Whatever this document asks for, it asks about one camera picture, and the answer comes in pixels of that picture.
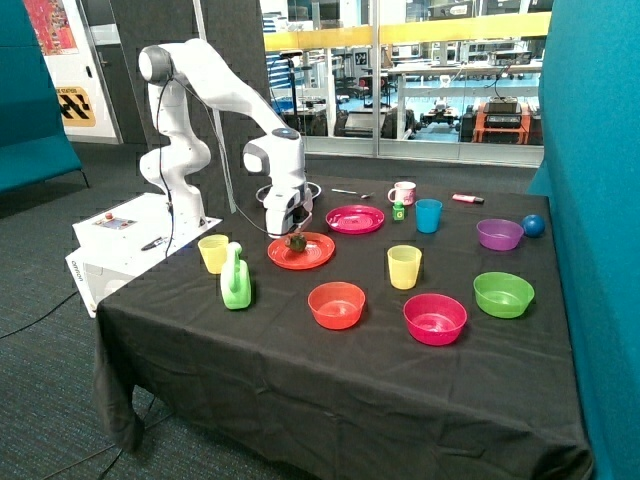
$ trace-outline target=purple bowl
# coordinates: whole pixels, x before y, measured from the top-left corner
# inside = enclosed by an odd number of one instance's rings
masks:
[[[478,222],[478,240],[491,250],[513,250],[524,234],[524,229],[515,222],[490,218]]]

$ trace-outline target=orange plate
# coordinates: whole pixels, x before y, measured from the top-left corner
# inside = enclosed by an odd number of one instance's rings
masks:
[[[284,244],[285,238],[271,242],[267,253],[273,263],[287,270],[307,270],[326,263],[336,249],[335,243],[326,235],[302,232],[307,239],[304,252],[294,252]]]

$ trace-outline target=teal partition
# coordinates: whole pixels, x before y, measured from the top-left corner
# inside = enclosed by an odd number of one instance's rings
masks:
[[[0,192],[82,165],[22,0],[0,1]]]
[[[557,0],[541,80],[549,195],[596,478],[640,478],[640,2]]]

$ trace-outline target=pen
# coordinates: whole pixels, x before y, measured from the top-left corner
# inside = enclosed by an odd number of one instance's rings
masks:
[[[160,245],[163,242],[164,242],[164,238],[158,237],[153,242],[147,243],[144,247],[141,248],[141,250],[143,252],[146,251],[146,250],[151,250],[152,248],[157,247],[158,245]]]
[[[458,202],[466,202],[466,203],[484,203],[484,198],[474,197],[473,195],[461,195],[456,193],[453,197],[454,200]]]

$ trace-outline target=pink mug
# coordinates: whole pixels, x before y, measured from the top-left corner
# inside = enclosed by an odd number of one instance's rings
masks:
[[[416,184],[413,182],[397,182],[389,190],[387,198],[392,203],[400,200],[405,206],[413,205],[416,201]]]

